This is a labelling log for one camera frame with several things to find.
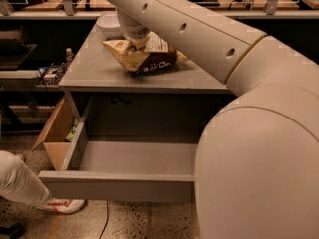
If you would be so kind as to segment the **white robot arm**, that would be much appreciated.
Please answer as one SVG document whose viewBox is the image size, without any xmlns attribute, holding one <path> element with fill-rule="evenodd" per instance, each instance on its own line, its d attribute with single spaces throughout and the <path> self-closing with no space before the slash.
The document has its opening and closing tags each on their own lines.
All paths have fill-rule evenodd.
<svg viewBox="0 0 319 239">
<path fill-rule="evenodd" d="M 150 29 L 237 96 L 198 144 L 201 239 L 319 239 L 318 65 L 187 0 L 107 1 L 130 36 Z"/>
</svg>

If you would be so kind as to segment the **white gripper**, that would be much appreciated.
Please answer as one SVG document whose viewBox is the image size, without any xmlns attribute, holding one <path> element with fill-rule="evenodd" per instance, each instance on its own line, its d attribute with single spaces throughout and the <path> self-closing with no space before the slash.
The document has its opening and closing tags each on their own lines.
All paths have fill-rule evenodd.
<svg viewBox="0 0 319 239">
<path fill-rule="evenodd" d="M 137 50 L 142 49 L 150 38 L 147 36 L 150 30 L 123 10 L 118 9 L 117 16 L 121 27 L 125 34 L 131 38 L 134 47 Z"/>
</svg>

